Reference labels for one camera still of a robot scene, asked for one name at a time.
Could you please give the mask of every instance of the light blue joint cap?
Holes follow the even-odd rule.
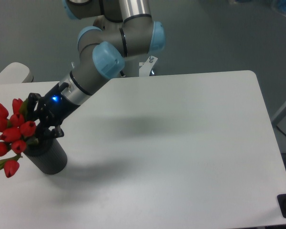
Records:
[[[87,26],[85,28],[83,28],[80,33],[78,34],[78,37],[77,37],[77,44],[78,42],[80,41],[80,38],[84,35],[84,33],[86,33],[87,31],[89,30],[99,30],[99,31],[102,31],[100,28],[96,27],[96,26]]]
[[[97,71],[107,80],[116,78],[124,68],[125,60],[110,43],[102,42],[92,52],[92,59]]]
[[[62,0],[62,4],[63,4],[63,7],[64,9],[66,10],[67,12],[67,15],[70,19],[72,20],[78,20],[77,17],[74,16],[74,14],[71,12],[70,8],[68,7],[67,3],[66,3],[67,0]]]
[[[161,22],[155,21],[153,23],[153,36],[148,54],[154,54],[162,51],[165,47],[166,39],[164,28]]]

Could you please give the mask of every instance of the green leaf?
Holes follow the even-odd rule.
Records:
[[[37,146],[39,143],[39,140],[38,138],[32,136],[32,137],[29,137],[25,142],[28,146]]]
[[[28,99],[24,100],[20,109],[19,109],[19,113],[23,115],[24,119],[26,120],[26,116],[27,116],[27,113],[28,113]]]
[[[7,161],[9,161],[9,160],[18,161],[18,159],[19,159],[20,157],[21,157],[21,155],[20,155],[20,154],[17,154],[17,155],[14,156],[14,157],[0,160],[0,170],[3,169],[5,162],[7,162]]]

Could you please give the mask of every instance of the silver metal tube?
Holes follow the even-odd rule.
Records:
[[[119,0],[123,20],[139,15],[151,14],[148,0]]]
[[[66,82],[69,87],[64,89],[61,94],[65,96],[71,103],[82,105],[87,99],[90,98],[90,95],[85,94],[75,85],[70,77],[70,74],[68,74],[59,82],[59,86],[64,82]]]

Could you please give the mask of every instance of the black vase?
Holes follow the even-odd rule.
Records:
[[[37,146],[27,146],[24,154],[45,174],[53,175],[67,165],[67,155],[57,139],[44,140]]]

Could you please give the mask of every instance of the metal bracket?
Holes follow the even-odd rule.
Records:
[[[142,66],[139,69],[139,76],[150,76],[153,66],[157,62],[158,58],[155,56],[150,56],[146,62],[141,62],[139,65]]]
[[[278,111],[271,117],[271,124],[275,127],[286,116],[286,101],[278,109]]]

